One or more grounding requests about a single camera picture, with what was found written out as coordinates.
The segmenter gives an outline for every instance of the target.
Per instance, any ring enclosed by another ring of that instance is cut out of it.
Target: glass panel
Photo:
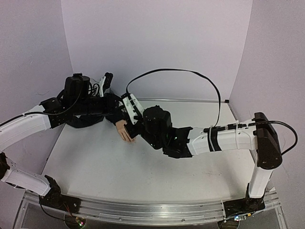
[[[46,211],[55,216],[63,219],[64,214],[46,209]],[[22,224],[23,229],[67,229],[65,223],[58,219],[53,219],[45,215],[40,206],[29,204],[24,221]],[[105,223],[99,220],[88,219],[84,229],[218,229],[217,223],[207,223],[195,226],[170,226],[170,227],[145,227],[145,226],[131,226],[123,224]],[[270,209],[261,213],[257,213],[253,217],[249,217],[245,221],[240,222],[239,229],[280,229],[276,210]]]

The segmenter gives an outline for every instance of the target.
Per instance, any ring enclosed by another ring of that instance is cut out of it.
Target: white tabletop
[[[174,127],[209,127],[218,104],[142,101],[171,113]],[[228,104],[222,104],[220,125],[234,123]],[[75,129],[66,125],[43,171],[63,194],[119,202],[194,202],[245,196],[254,162],[249,150],[212,152],[174,159],[154,150],[141,137],[133,144],[121,140],[104,120]]]

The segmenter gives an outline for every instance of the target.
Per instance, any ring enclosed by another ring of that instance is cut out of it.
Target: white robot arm
[[[265,189],[273,170],[282,163],[282,154],[277,133],[263,113],[255,113],[252,120],[225,126],[174,128],[170,113],[159,106],[143,109],[133,94],[126,94],[123,103],[129,116],[125,128],[130,136],[141,135],[154,149],[162,148],[170,157],[193,157],[234,149],[256,150],[256,166],[246,197],[224,202],[224,207],[228,219],[241,212],[246,216],[265,208]]]
[[[77,212],[80,199],[61,194],[56,181],[24,171],[6,157],[4,151],[12,144],[40,131],[55,128],[77,115],[113,114],[117,110],[117,97],[105,94],[109,89],[113,75],[106,73],[100,82],[96,96],[89,93],[90,79],[81,73],[66,79],[65,89],[56,97],[41,102],[31,110],[0,124],[0,180],[12,186],[37,193],[43,205],[62,208],[63,202],[72,213]]]

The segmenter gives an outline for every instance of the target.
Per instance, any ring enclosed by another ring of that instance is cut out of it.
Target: zip tie
[[[212,150],[213,150],[213,152],[215,152],[215,148],[214,148],[213,143],[212,143],[212,140],[211,140],[211,132],[212,132],[212,127],[213,127],[213,126],[211,126],[211,127],[210,127],[210,132],[209,132],[209,141],[210,141],[210,144],[211,144],[211,146],[212,146]]]
[[[238,140],[237,140],[237,135],[238,135],[238,132],[237,132],[237,130],[238,130],[238,124],[239,124],[239,121],[237,120],[237,121],[236,121],[236,129],[235,129],[235,143],[236,143],[236,148],[237,148],[237,149],[239,149],[239,147],[238,147]]]

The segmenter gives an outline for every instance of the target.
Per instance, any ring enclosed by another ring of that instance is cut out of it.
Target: white wall
[[[0,2],[0,123],[56,96],[72,74],[61,1]],[[16,163],[41,173],[61,128],[8,148]],[[0,227],[10,229],[23,191],[0,182]]]
[[[112,88],[156,68],[185,68],[210,77],[228,99],[244,49],[251,0],[62,0],[74,72]],[[190,73],[158,73],[136,82],[138,97],[216,100],[208,82]]]
[[[273,182],[289,228],[305,225],[305,1],[254,1],[241,65],[230,97],[241,120],[263,111],[293,126],[299,143],[283,156]],[[281,146],[294,137],[279,128]]]

